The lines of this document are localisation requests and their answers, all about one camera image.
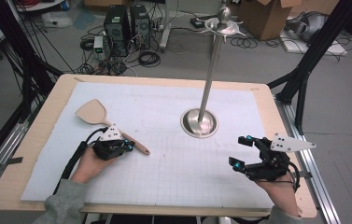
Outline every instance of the metal pole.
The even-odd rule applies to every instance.
[[[198,117],[199,122],[202,121],[205,113],[205,107],[207,106],[207,100],[208,100],[208,95],[210,94],[211,83],[213,82],[213,74],[214,74],[214,71],[216,71],[217,61],[219,57],[219,50],[221,48],[221,43],[222,43],[221,35],[215,35],[215,38],[216,39],[214,40],[214,49],[213,49],[213,53],[211,54],[210,65],[208,67],[208,72],[207,72],[207,79],[204,85],[203,99],[199,110],[199,117]]]

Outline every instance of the spatula handle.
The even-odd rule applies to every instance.
[[[127,134],[127,133],[124,133],[123,131],[121,131],[121,130],[119,130],[120,131],[120,134],[124,137],[124,138],[126,138],[127,140],[129,140],[129,141],[134,141],[135,142],[135,147],[140,151],[140,152],[142,152],[143,154],[145,154],[145,155],[149,155],[150,154],[150,152],[149,152],[149,150],[146,148],[146,147],[144,147],[141,143],[139,143],[137,140],[135,140],[134,138],[132,138],[129,134]]]

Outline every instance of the gray sleeve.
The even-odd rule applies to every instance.
[[[263,220],[260,224],[302,224],[303,220],[301,217],[294,217],[283,212],[277,206],[272,207],[271,215],[268,220]]]
[[[62,179],[56,195],[51,195],[45,201],[47,212],[39,217],[34,224],[45,223],[80,223],[79,210],[83,208],[83,198],[87,185],[68,179]]]

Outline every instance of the computer tower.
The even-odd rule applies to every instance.
[[[127,45],[131,39],[130,25],[125,5],[109,6],[104,20],[110,56],[126,57]]]
[[[146,7],[130,6],[132,37],[136,49],[149,49],[150,47],[150,19]]]

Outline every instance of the metal rod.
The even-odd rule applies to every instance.
[[[170,23],[169,13],[170,13],[170,5],[169,0],[164,2],[164,30],[162,34],[162,40],[159,47],[161,48],[162,52],[166,49],[167,41],[169,39],[170,30],[172,29],[172,24]]]
[[[219,57],[219,50],[223,41],[222,35],[215,35],[213,53],[211,54],[210,65],[208,67],[207,79],[204,85],[203,99],[199,110],[198,121],[201,122],[205,113],[205,107],[207,106],[208,95],[210,94],[211,83],[213,82],[213,74],[217,67],[217,61]]]

